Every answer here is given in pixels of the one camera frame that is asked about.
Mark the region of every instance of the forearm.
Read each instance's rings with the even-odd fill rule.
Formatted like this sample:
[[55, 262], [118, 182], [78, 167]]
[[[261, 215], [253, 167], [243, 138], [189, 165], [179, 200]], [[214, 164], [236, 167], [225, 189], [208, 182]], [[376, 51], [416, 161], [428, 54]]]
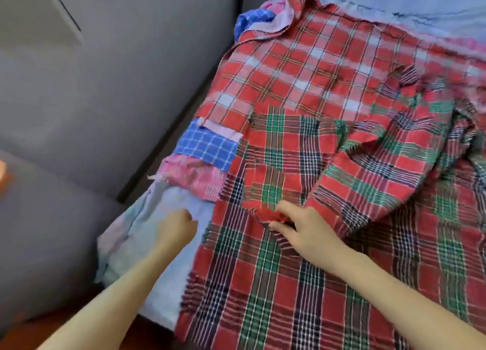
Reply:
[[416, 350], [486, 347], [486, 336], [353, 252], [336, 274], [377, 308]]
[[174, 257], [170, 250], [152, 251], [64, 324], [39, 349], [118, 349], [139, 307]]

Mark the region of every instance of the blue checkered fabric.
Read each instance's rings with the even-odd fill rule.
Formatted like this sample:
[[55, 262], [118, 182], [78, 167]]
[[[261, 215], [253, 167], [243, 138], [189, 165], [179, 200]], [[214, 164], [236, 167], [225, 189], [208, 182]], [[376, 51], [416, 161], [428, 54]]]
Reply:
[[173, 154], [192, 156], [228, 172], [237, 148], [238, 143], [199, 126], [194, 119], [179, 138]]
[[253, 23], [271, 22], [275, 19], [275, 13], [267, 9], [249, 10], [240, 14], [235, 24], [235, 42], [240, 39], [240, 35]]

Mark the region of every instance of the hand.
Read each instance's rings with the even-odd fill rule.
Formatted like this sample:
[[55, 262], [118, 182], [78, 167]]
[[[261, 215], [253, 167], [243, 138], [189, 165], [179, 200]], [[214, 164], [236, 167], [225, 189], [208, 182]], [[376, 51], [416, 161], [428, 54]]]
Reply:
[[157, 241], [154, 250], [167, 251], [174, 256], [191, 242], [196, 235], [197, 221], [186, 209], [180, 209], [169, 213], [158, 225]]
[[340, 266], [355, 251], [337, 237], [320, 214], [314, 208], [302, 208], [286, 200], [281, 200], [276, 210], [293, 221], [295, 230], [279, 222], [271, 222], [269, 227], [282, 233], [305, 260], [338, 275]]

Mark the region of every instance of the red and green plaid cloth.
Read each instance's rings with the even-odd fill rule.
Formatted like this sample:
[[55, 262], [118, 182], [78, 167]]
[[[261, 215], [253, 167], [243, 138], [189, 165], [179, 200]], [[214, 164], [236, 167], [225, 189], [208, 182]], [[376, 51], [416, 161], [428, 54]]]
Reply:
[[[424, 51], [418, 69], [428, 76], [417, 80], [409, 65], [424, 56], [412, 37], [313, 0], [290, 3], [295, 23], [263, 41], [245, 32], [198, 114], [244, 136], [176, 335], [214, 349], [408, 348], [357, 292], [262, 227], [259, 212], [281, 198], [314, 206], [351, 247], [486, 333], [485, 146], [471, 104], [481, 109], [482, 94], [457, 88], [483, 75], [483, 63]], [[380, 57], [386, 69], [373, 64]], [[436, 78], [439, 61], [446, 79]], [[461, 65], [474, 75], [457, 76]]]

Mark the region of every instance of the person's right arm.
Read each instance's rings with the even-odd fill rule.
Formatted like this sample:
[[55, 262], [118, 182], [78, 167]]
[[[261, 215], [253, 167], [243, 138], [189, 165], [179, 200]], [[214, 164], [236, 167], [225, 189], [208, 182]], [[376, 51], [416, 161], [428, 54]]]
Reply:
[[337, 275], [377, 308], [416, 350], [486, 349], [486, 336], [346, 246], [313, 208], [281, 201], [295, 229], [272, 222], [310, 263]]

